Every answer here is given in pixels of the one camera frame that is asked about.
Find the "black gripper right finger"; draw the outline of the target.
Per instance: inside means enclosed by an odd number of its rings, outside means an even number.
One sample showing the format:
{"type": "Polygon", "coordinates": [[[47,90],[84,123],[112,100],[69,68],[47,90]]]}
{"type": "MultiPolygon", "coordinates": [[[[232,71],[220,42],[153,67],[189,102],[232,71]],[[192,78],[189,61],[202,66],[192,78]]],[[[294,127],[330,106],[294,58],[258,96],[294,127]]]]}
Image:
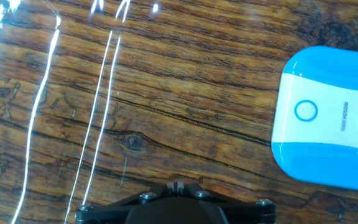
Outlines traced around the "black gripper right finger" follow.
{"type": "Polygon", "coordinates": [[[228,223],[276,223],[276,205],[266,198],[254,202],[243,202],[212,190],[206,190],[199,184],[184,184],[183,182],[176,182],[176,194],[217,205],[222,209],[228,223]]]}

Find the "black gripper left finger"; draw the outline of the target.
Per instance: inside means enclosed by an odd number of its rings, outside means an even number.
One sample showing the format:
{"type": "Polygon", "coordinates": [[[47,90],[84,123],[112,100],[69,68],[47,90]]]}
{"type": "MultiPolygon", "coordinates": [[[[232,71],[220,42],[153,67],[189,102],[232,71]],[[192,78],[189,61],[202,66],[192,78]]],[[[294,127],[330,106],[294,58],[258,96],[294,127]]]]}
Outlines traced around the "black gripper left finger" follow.
{"type": "Polygon", "coordinates": [[[76,224],[125,223],[129,213],[138,206],[172,196],[177,189],[175,182],[155,184],[146,191],[109,205],[83,205],[75,212],[76,224]]]}

